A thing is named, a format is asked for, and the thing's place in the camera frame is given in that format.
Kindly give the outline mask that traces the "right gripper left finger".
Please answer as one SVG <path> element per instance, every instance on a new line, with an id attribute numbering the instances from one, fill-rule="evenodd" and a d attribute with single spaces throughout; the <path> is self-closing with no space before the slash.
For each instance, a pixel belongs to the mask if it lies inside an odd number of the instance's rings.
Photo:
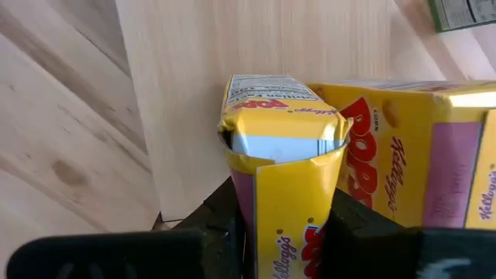
<path id="1" fill-rule="evenodd" d="M 231 179 L 170 230 L 35 239 L 9 258 L 8 279 L 240 278 L 243 220 Z"/>

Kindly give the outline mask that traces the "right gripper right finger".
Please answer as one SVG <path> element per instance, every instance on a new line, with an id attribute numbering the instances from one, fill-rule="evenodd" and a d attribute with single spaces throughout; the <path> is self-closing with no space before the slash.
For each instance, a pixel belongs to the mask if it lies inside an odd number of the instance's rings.
<path id="1" fill-rule="evenodd" d="M 495 277 L 495 233 L 400 226 L 337 190 L 325 225 L 324 278 Z"/>

